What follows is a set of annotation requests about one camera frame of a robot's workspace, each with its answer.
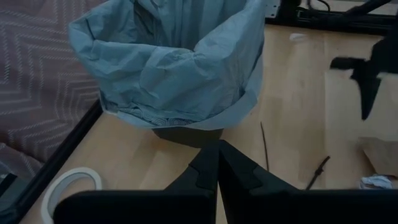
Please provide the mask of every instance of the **white tape roll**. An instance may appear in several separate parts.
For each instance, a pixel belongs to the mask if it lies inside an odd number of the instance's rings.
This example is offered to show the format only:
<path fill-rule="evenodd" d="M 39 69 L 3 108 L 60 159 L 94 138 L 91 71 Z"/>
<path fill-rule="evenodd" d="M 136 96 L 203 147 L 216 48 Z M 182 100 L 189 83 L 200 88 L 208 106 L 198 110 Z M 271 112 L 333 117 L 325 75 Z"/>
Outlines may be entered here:
<path fill-rule="evenodd" d="M 52 215 L 55 207 L 61 197 L 62 192 L 75 180 L 80 178 L 91 178 L 94 181 L 95 190 L 102 190 L 101 177 L 97 172 L 90 168 L 79 167 L 72 169 L 62 174 L 57 180 L 55 180 L 49 189 L 46 191 L 42 207 L 41 214 L 44 224 L 53 224 Z"/>

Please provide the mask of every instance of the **wooden table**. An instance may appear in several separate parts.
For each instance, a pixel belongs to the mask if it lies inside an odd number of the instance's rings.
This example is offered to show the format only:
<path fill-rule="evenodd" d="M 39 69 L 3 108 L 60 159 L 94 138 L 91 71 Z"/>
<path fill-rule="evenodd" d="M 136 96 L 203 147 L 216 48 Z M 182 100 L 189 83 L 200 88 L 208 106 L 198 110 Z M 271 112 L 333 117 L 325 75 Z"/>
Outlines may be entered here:
<path fill-rule="evenodd" d="M 270 171 L 305 188 L 319 163 L 331 156 L 314 189 L 356 188 L 373 174 L 355 148 L 360 136 L 397 139 L 398 80 L 382 81 L 372 114 L 361 121 L 359 91 L 348 73 L 329 71 L 333 57 L 368 57 L 380 37 L 267 26 L 264 83 L 258 105 L 237 127 L 222 136 L 261 166 L 266 166 L 263 123 Z M 57 177 L 75 167 L 90 167 L 105 189 L 164 189 L 196 156 L 198 149 L 157 138 L 110 115 L 102 115 L 75 149 Z M 65 197 L 90 189 L 74 184 Z M 42 223 L 36 201 L 22 223 Z M 219 198 L 217 222 L 226 223 Z"/>

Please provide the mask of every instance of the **patterned fabric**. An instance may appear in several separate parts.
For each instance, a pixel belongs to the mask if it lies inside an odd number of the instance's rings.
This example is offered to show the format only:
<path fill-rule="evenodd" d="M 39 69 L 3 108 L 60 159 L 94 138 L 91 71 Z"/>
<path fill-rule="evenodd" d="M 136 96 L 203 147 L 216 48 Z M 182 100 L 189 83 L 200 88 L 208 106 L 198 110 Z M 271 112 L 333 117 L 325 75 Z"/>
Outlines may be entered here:
<path fill-rule="evenodd" d="M 0 174 L 32 178 L 98 98 L 67 25 L 101 2 L 0 1 Z"/>

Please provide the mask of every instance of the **black trash can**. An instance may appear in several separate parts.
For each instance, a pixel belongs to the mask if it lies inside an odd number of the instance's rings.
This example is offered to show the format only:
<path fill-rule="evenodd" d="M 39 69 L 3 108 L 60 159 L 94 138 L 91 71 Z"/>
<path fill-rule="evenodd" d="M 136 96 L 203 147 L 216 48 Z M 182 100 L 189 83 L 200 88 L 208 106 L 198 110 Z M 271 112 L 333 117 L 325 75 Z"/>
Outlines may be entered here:
<path fill-rule="evenodd" d="M 202 148 L 209 142 L 219 140 L 223 130 L 204 131 L 184 127 L 153 129 L 154 133 L 161 139 L 195 148 Z"/>

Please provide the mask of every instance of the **plastic bag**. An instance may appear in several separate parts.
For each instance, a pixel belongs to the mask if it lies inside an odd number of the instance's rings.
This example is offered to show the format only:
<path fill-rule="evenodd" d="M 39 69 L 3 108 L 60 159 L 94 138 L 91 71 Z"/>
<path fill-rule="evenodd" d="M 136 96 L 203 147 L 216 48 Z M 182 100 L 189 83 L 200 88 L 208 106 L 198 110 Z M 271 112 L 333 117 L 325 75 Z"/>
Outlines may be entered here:
<path fill-rule="evenodd" d="M 262 84 L 264 0 L 110 0 L 69 25 L 104 111 L 135 126 L 238 124 Z"/>

